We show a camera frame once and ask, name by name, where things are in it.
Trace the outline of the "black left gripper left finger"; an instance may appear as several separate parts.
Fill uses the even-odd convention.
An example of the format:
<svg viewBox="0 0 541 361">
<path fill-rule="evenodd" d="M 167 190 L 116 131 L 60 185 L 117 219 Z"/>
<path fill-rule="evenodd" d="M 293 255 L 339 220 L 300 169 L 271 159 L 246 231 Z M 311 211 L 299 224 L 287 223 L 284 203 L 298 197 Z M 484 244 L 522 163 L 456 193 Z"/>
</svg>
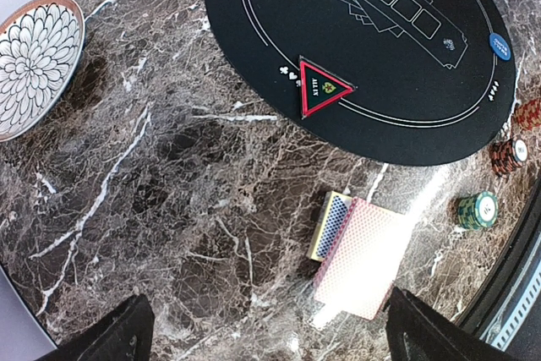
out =
<svg viewBox="0 0 541 361">
<path fill-rule="evenodd" d="M 155 315 L 144 294 L 121 302 L 73 340 L 42 360 L 148 360 Z"/>
</svg>

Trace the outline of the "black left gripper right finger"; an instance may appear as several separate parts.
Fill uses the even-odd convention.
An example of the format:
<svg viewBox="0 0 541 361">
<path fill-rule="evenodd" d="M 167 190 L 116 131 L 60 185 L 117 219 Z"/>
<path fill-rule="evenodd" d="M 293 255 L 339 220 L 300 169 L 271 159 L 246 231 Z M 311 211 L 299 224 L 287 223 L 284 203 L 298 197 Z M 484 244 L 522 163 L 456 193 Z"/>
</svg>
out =
<svg viewBox="0 0 541 361">
<path fill-rule="evenodd" d="M 406 289 L 393 287 L 385 304 L 385 331 L 393 360 L 514 360 L 473 336 L 494 312 L 501 289 L 484 285 L 468 306 L 466 330 Z"/>
</svg>

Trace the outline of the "green poker chip stack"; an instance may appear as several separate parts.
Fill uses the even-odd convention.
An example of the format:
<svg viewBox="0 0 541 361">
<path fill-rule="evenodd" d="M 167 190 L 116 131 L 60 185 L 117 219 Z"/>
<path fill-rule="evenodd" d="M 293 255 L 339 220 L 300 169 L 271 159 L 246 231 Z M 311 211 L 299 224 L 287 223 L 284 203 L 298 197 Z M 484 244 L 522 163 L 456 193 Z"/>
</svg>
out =
<svg viewBox="0 0 541 361">
<path fill-rule="evenodd" d="M 457 203 L 459 225 L 467 230 L 491 228 L 497 220 L 498 211 L 497 197 L 489 191 L 460 198 Z"/>
</svg>

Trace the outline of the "brown poker chip stack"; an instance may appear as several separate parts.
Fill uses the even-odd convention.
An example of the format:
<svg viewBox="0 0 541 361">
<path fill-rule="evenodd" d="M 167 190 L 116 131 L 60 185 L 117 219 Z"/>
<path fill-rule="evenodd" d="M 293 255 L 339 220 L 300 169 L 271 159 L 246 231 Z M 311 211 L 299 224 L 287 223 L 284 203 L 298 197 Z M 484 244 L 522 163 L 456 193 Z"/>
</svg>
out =
<svg viewBox="0 0 541 361">
<path fill-rule="evenodd" d="M 521 138 L 494 143 L 489 152 L 493 171 L 499 177 L 523 167 L 528 159 L 527 145 Z"/>
</svg>

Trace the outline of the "red poker chip stack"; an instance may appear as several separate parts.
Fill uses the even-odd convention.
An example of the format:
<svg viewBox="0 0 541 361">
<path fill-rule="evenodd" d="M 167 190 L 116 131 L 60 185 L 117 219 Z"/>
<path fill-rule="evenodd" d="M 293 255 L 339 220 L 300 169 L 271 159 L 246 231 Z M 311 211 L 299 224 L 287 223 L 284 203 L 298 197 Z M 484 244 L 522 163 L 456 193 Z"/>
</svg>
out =
<svg viewBox="0 0 541 361">
<path fill-rule="evenodd" d="M 521 129 L 531 130 L 541 124 L 541 101 L 539 98 L 532 99 L 516 108 L 514 118 Z"/>
</svg>

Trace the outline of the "blue small blind button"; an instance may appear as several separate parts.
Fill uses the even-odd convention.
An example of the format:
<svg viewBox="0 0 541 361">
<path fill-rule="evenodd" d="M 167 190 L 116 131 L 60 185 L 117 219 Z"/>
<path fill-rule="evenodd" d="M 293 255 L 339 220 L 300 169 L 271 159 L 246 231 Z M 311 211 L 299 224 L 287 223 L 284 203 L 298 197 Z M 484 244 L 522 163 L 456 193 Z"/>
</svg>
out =
<svg viewBox="0 0 541 361">
<path fill-rule="evenodd" d="M 511 48 L 505 38 L 497 33 L 489 35 L 489 44 L 494 54 L 503 61 L 511 60 Z"/>
</svg>

